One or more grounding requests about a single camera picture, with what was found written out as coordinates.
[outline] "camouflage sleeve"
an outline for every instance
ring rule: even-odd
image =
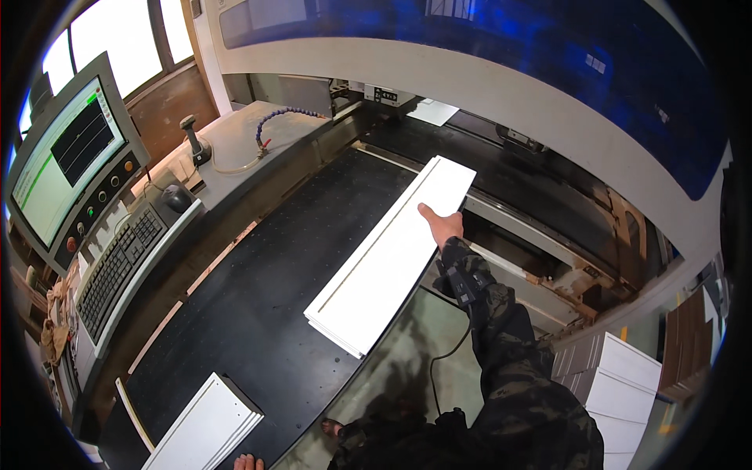
[[[452,237],[441,252],[456,266],[493,279],[486,260]],[[535,340],[514,289],[489,285],[470,305],[473,351],[481,366],[484,406],[472,426],[483,440],[534,468],[602,468],[595,421],[566,387],[551,381],[553,350]]]

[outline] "wooden wall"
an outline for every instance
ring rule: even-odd
[[[185,116],[196,116],[195,130],[219,117],[195,62],[150,86],[126,107],[151,155],[150,168],[183,141],[180,121]]]

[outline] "computer screen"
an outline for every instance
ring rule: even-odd
[[[96,77],[49,125],[13,187],[18,208],[47,248],[86,185],[123,144]]]

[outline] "computer mouse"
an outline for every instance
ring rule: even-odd
[[[170,186],[167,186],[164,191],[162,191],[162,202],[164,202],[167,207],[177,212],[178,214],[182,214],[183,212],[188,210],[190,205],[193,203],[193,201],[191,201],[190,195],[188,194],[188,190],[178,186],[177,184],[171,184]]]

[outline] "hand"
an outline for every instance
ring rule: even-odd
[[[252,455],[240,455],[235,459],[235,466],[232,470],[264,470],[264,461],[254,459]]]
[[[418,205],[418,212],[428,221],[431,227],[431,235],[433,235],[439,251],[444,249],[447,240],[452,237],[462,238],[465,233],[462,228],[462,214],[460,212],[455,212],[449,217],[439,217],[433,209],[422,202]]]

